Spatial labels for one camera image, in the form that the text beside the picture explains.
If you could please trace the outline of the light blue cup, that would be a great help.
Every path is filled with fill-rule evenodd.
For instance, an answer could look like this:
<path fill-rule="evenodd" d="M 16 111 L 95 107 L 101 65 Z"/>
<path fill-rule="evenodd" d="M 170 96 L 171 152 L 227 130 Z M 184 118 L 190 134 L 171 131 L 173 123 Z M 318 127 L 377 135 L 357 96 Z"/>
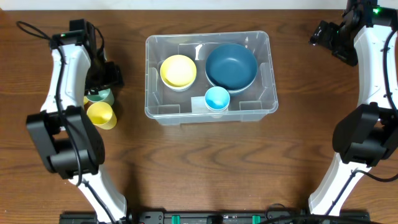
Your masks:
<path fill-rule="evenodd" d="M 229 106 L 230 99 L 229 92 L 220 86 L 211 87 L 205 93 L 206 107 L 212 111 L 226 110 Z"/>

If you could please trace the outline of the yellow small bowl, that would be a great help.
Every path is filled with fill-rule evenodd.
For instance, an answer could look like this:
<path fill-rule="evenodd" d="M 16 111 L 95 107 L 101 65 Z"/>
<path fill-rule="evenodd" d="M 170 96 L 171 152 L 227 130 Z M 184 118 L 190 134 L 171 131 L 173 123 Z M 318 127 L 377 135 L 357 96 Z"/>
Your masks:
<path fill-rule="evenodd" d="M 173 55 L 162 63 L 160 77 L 173 86 L 185 86 L 196 79 L 197 68 L 189 57 Z"/>

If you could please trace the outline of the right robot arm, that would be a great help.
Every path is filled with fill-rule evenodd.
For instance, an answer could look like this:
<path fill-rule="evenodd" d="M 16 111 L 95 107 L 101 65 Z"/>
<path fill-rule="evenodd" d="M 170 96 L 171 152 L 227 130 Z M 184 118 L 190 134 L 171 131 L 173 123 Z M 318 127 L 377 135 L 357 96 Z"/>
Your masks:
<path fill-rule="evenodd" d="M 359 68 L 358 105 L 333 132 L 332 163 L 308 200 L 312 215 L 339 216 L 359 180 L 397 149 L 397 10 L 349 0 L 342 17 L 321 21 L 309 40 Z"/>

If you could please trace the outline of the white small bowl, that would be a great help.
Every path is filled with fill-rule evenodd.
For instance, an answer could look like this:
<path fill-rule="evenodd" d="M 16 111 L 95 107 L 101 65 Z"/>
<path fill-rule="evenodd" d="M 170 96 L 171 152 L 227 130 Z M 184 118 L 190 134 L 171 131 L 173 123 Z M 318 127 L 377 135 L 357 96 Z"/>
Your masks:
<path fill-rule="evenodd" d="M 170 88 L 173 91 L 185 91 L 193 85 L 195 80 L 193 80 L 192 82 L 190 82 L 189 84 L 187 84 L 185 86 L 173 86 L 173 85 L 169 84 L 167 80 L 164 80 L 164 79 L 162 79 L 162 82 L 165 86 L 167 86 L 168 88 Z"/>

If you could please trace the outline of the yellow cup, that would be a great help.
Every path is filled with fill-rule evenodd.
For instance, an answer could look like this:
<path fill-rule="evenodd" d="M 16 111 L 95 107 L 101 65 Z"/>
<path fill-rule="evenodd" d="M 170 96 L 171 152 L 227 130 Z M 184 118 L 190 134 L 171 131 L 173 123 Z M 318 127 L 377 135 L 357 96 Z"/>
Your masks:
<path fill-rule="evenodd" d="M 91 122 L 105 130 L 113 129 L 117 124 L 117 117 L 108 103 L 93 103 L 86 112 Z"/>
<path fill-rule="evenodd" d="M 86 96 L 84 96 L 83 104 L 85 105 L 85 104 L 87 104 L 87 103 L 88 103 L 88 98 L 87 98 Z"/>

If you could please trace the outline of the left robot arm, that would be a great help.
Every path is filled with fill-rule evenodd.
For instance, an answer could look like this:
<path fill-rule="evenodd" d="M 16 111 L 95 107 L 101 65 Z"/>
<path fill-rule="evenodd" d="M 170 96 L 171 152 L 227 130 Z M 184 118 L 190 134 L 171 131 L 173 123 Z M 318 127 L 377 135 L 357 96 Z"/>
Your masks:
<path fill-rule="evenodd" d="M 48 41 L 53 70 L 48 95 L 26 127 L 45 168 L 78 187 L 94 213 L 65 212 L 60 223 L 132 223 L 127 200 L 104 168 L 101 135 L 85 113 L 83 98 L 124 84 L 120 68 L 96 46 L 100 30 L 85 19 L 71 20 L 69 30 L 48 36 L 22 21 L 18 28 Z"/>

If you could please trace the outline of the pink cup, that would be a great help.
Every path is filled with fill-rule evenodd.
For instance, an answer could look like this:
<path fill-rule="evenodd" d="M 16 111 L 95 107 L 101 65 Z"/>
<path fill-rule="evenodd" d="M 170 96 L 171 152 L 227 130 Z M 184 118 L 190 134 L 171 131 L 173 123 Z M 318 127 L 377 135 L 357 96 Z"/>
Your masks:
<path fill-rule="evenodd" d="M 224 111 L 214 111 L 214 112 L 211 114 L 211 117 L 212 117 L 212 118 L 215 118 L 215 119 L 219 119 L 219 118 L 221 118 L 223 115 L 224 115 Z"/>

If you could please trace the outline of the green cup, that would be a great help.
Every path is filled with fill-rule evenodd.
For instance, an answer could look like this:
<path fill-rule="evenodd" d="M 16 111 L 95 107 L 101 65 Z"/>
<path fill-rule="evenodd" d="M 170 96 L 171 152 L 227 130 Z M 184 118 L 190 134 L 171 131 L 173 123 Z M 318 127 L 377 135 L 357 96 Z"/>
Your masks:
<path fill-rule="evenodd" d="M 110 88 L 99 91 L 97 95 L 88 94 L 86 98 L 92 103 L 104 102 L 110 106 L 114 104 L 114 96 Z"/>

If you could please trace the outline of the light grey small bowl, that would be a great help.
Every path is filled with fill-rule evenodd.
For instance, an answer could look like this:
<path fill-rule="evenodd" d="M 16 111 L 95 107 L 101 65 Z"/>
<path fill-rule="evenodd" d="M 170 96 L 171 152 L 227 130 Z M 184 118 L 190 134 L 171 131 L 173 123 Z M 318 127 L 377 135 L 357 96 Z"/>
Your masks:
<path fill-rule="evenodd" d="M 176 86 L 167 86 L 169 89 L 173 90 L 173 91 L 177 91 L 177 92 L 181 92 L 181 91 L 186 91 L 190 88 L 190 86 L 181 86 L 181 87 L 176 87 Z"/>

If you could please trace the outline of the beige large bowl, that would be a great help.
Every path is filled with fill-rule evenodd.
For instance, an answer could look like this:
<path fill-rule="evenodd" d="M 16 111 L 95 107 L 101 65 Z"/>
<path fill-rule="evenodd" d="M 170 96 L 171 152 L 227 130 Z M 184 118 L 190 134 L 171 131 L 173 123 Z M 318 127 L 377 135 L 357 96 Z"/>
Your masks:
<path fill-rule="evenodd" d="M 255 81 L 256 74 L 251 72 L 205 72 L 211 86 L 222 87 L 231 95 L 238 95 L 247 90 Z"/>

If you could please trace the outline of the dark blue bowl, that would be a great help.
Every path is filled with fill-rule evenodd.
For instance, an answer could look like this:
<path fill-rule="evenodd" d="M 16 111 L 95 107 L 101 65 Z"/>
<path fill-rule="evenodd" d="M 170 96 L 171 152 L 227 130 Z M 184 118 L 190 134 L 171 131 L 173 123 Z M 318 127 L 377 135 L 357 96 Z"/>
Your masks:
<path fill-rule="evenodd" d="M 241 94 L 243 94 L 246 90 L 248 90 L 251 86 L 252 86 L 252 84 L 247 85 L 247 86 L 245 86 L 244 88 L 240 88 L 240 89 L 237 89 L 237 90 L 227 90 L 226 88 L 224 88 L 224 87 L 222 87 L 222 86 L 213 85 L 212 87 L 210 87 L 210 88 L 206 91 L 205 94 L 207 94 L 207 93 L 208 93 L 210 90 L 212 90 L 212 89 L 215 89 L 215 90 L 220 89 L 220 90 L 225 90 L 225 91 L 228 92 L 228 94 L 231 95 L 231 96 L 241 95 Z"/>
<path fill-rule="evenodd" d="M 223 44 L 207 57 L 205 72 L 251 72 L 257 75 L 258 64 L 254 54 L 239 44 Z"/>

